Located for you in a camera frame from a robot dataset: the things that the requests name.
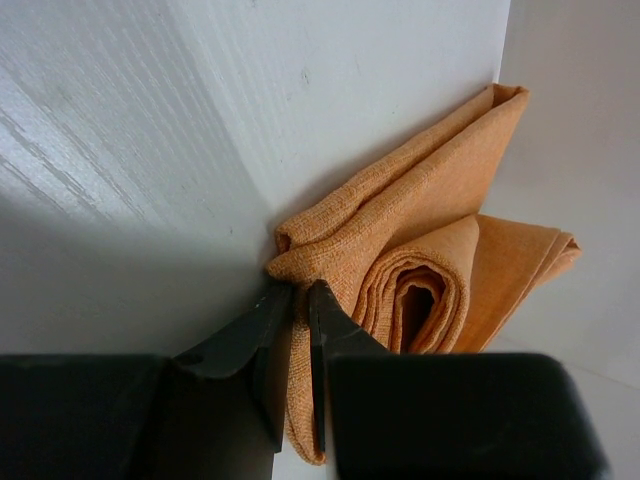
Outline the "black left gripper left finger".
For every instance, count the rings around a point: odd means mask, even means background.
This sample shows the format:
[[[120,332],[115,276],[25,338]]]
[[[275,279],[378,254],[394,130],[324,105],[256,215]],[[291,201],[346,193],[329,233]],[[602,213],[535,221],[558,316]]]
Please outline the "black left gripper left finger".
[[[177,355],[188,371],[209,380],[246,378],[247,393],[274,447],[282,449],[293,325],[293,286],[271,285],[255,306]]]

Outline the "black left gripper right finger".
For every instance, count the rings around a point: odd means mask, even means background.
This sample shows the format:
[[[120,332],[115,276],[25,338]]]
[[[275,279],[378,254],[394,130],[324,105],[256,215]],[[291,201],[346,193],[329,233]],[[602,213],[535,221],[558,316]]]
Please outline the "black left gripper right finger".
[[[328,283],[309,290],[313,411],[324,452],[377,451],[373,413],[391,394],[393,356],[339,305]]]

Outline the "orange cloth placemat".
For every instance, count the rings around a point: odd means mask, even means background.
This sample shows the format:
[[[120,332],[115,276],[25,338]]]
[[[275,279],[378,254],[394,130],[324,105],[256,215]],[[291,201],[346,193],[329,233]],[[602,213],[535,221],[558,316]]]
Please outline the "orange cloth placemat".
[[[529,98],[487,86],[276,229],[267,273],[298,290],[285,431],[307,463],[326,461],[312,395],[314,282],[393,353],[478,353],[580,257],[571,233],[481,211]]]

